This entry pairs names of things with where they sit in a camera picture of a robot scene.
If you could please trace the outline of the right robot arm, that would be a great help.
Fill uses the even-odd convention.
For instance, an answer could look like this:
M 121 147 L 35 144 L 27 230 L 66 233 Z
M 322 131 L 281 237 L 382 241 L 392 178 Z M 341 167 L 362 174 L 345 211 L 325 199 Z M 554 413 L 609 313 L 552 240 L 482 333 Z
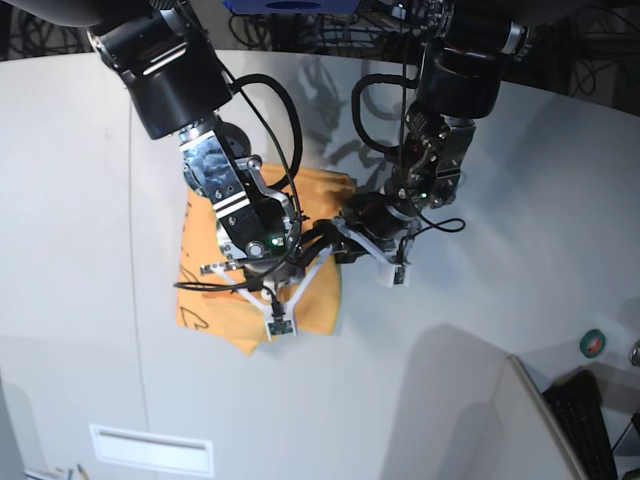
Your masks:
M 238 269 L 240 281 L 175 283 L 187 291 L 276 292 L 307 287 L 329 248 L 304 245 L 306 219 L 295 177 L 303 153 L 301 123 L 292 98 L 264 74 L 236 78 L 219 60 L 207 32 L 187 1 L 109 1 L 88 37 L 102 61 L 118 75 L 152 139 L 180 139 L 183 175 L 189 188 L 213 210 L 218 243 L 226 253 L 205 274 Z M 224 122 L 220 109 L 247 85 L 265 85 L 280 98 L 293 135 L 293 155 L 282 160 L 280 180 L 268 182 L 262 160 L 243 132 Z

